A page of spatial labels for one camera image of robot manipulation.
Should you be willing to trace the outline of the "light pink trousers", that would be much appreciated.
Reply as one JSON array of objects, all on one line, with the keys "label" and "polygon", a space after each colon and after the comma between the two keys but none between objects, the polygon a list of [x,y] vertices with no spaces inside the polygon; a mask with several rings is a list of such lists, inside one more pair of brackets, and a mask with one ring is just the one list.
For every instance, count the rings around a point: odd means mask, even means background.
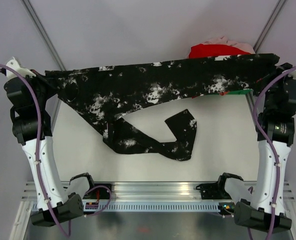
[{"label": "light pink trousers", "polygon": [[204,45],[228,45],[228,46],[240,49],[240,50],[242,50],[244,52],[247,52],[247,53],[250,53],[250,54],[255,54],[255,51],[254,51],[253,47],[250,44],[230,40],[226,36],[211,38],[211,39],[203,42],[203,44]]}]

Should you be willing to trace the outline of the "black white-splattered trousers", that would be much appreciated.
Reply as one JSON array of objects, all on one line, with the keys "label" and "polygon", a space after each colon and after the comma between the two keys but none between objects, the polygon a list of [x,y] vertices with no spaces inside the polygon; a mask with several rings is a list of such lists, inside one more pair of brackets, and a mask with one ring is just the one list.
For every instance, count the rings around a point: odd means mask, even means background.
[{"label": "black white-splattered trousers", "polygon": [[159,142],[124,116],[174,100],[238,91],[259,93],[275,73],[272,53],[213,56],[76,70],[53,70],[46,80],[58,98],[77,112],[118,154],[158,153],[175,161],[191,158],[197,122],[185,109],[165,122],[176,140]]}]

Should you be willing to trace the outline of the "red trousers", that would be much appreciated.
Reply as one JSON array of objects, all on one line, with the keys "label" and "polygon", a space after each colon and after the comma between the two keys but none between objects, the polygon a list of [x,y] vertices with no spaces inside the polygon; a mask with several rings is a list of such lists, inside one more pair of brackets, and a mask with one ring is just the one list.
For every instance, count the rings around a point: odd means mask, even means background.
[{"label": "red trousers", "polygon": [[[223,57],[236,55],[250,55],[248,52],[244,52],[238,48],[227,46],[223,44],[198,44],[191,47],[188,55],[189,59],[206,58],[206,57]],[[226,95],[229,90],[224,90],[224,87],[220,85],[219,81],[227,84],[228,81],[221,77],[217,77],[214,80],[214,84],[209,88],[209,94],[219,94],[220,96]]]}]

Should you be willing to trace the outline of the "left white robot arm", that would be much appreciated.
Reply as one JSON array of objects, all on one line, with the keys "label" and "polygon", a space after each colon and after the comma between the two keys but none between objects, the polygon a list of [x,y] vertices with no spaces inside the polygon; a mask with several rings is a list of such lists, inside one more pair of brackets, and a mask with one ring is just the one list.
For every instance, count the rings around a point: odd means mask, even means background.
[{"label": "left white robot arm", "polygon": [[83,216],[82,199],[92,198],[97,187],[87,172],[71,178],[68,188],[62,185],[53,151],[51,117],[45,110],[55,91],[36,76],[27,76],[25,81],[14,77],[4,89],[13,104],[12,131],[28,159],[37,191],[32,224],[52,227]]}]

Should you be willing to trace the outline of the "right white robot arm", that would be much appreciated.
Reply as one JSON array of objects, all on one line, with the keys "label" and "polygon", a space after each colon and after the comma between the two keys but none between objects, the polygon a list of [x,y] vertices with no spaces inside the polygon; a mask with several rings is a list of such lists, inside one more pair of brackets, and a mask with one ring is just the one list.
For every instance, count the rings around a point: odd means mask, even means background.
[{"label": "right white robot arm", "polygon": [[[263,111],[256,108],[264,99]],[[256,126],[259,167],[254,190],[244,185],[237,175],[224,173],[216,185],[221,198],[231,197],[235,203],[234,222],[248,229],[272,234],[291,228],[285,215],[283,184],[287,158],[293,144],[296,113],[296,66],[271,80],[259,93],[253,109]]]}]

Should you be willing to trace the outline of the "green folded garment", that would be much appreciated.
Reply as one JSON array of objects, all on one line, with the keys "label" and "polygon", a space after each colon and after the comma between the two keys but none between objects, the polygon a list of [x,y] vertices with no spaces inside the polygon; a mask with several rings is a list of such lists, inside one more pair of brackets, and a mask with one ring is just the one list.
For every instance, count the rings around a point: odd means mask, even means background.
[{"label": "green folded garment", "polygon": [[229,91],[226,94],[228,94],[228,95],[246,95],[251,92],[252,92],[251,89],[242,89],[242,90]]}]

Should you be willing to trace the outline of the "right aluminium frame post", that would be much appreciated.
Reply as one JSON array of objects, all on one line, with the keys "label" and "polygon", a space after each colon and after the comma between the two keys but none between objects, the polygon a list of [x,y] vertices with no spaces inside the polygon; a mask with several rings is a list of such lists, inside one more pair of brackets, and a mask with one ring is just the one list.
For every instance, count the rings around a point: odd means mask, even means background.
[{"label": "right aluminium frame post", "polygon": [[262,44],[265,42],[268,34],[270,33],[273,25],[275,24],[277,18],[280,16],[280,14],[287,2],[288,2],[288,0],[278,0],[277,1],[275,7],[273,8],[271,14],[269,15],[262,31],[260,32],[260,34],[253,46],[253,49],[256,53],[260,50]]}]

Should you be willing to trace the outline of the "aluminium frame post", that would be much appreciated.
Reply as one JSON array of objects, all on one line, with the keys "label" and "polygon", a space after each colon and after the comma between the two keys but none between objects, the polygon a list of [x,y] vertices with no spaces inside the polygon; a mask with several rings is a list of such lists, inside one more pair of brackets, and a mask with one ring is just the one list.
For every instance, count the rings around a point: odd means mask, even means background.
[{"label": "aluminium frame post", "polygon": [[275,24],[277,18],[280,16],[280,14],[287,2],[288,2],[288,0],[278,0],[277,1],[275,7],[273,8],[271,14],[269,15],[262,31],[260,32],[260,34],[253,46],[253,49],[256,53],[260,50],[262,44],[265,42],[268,34],[270,33],[273,25]]},{"label": "aluminium frame post", "polygon": [[44,27],[40,17],[38,16],[34,6],[32,5],[30,0],[21,0],[21,3],[24,7],[24,9],[26,10],[27,14],[29,15],[31,21],[33,22],[37,32],[39,33],[41,39],[43,40],[48,52],[50,53],[52,59],[54,60],[55,64],[57,65],[57,67],[62,70],[65,71],[65,65],[62,61],[62,59],[60,58],[50,36],[48,35],[46,28]]}]

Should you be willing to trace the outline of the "left aluminium frame post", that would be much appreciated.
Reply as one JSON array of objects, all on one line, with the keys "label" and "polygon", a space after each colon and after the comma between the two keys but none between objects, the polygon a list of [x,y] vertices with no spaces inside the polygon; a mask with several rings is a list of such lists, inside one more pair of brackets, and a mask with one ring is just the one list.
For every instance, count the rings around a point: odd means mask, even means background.
[{"label": "left aluminium frame post", "polygon": [[38,16],[34,6],[32,5],[30,0],[21,0],[21,3],[24,7],[24,9],[26,10],[27,14],[29,15],[31,21],[33,22],[37,32],[39,33],[41,39],[43,40],[48,52],[50,53],[52,59],[54,60],[55,64],[57,65],[57,67],[62,70],[65,71],[65,65],[62,61],[62,59],[60,58],[50,36],[48,35],[46,28],[44,27],[40,17]]}]

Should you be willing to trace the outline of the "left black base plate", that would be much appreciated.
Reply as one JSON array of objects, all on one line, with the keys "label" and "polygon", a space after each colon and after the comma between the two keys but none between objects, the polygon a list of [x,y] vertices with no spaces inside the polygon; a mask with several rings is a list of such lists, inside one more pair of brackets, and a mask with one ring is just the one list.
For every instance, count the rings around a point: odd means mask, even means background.
[{"label": "left black base plate", "polygon": [[108,189],[112,192],[112,185],[110,183],[95,183],[90,186],[83,199],[108,200],[110,198]]}]

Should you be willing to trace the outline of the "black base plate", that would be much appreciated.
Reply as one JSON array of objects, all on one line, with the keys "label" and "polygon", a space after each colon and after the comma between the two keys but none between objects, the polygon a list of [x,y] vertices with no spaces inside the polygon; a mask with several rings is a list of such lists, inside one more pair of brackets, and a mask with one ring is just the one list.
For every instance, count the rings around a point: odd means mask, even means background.
[{"label": "black base plate", "polygon": [[218,183],[203,183],[195,188],[202,200],[231,200],[230,195]]},{"label": "black base plate", "polygon": [[110,183],[95,183],[90,186],[83,199],[108,200],[110,198],[108,189],[112,192],[112,185]]}]

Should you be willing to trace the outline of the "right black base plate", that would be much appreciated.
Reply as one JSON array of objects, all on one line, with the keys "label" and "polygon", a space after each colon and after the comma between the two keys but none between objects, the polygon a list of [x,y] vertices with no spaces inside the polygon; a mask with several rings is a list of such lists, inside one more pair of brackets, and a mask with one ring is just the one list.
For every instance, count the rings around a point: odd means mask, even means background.
[{"label": "right black base plate", "polygon": [[230,195],[218,183],[203,183],[195,188],[202,200],[231,200]]}]

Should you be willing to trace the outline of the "aluminium mounting rail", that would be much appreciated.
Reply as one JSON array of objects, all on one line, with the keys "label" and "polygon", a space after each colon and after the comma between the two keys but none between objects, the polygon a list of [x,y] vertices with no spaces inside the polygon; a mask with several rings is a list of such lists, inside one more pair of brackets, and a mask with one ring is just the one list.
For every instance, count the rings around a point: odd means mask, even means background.
[{"label": "aluminium mounting rail", "polygon": [[[204,198],[206,190],[198,190],[199,184],[208,182],[182,182],[182,181],[164,181],[164,182],[106,182],[111,184],[112,199],[123,202],[195,202],[195,201],[230,201],[231,198],[225,194],[219,198],[219,193]],[[288,182],[284,183],[283,193],[284,201],[294,201],[294,197]],[[36,201],[37,193],[35,184],[32,181],[26,183],[21,197],[22,201]]]}]

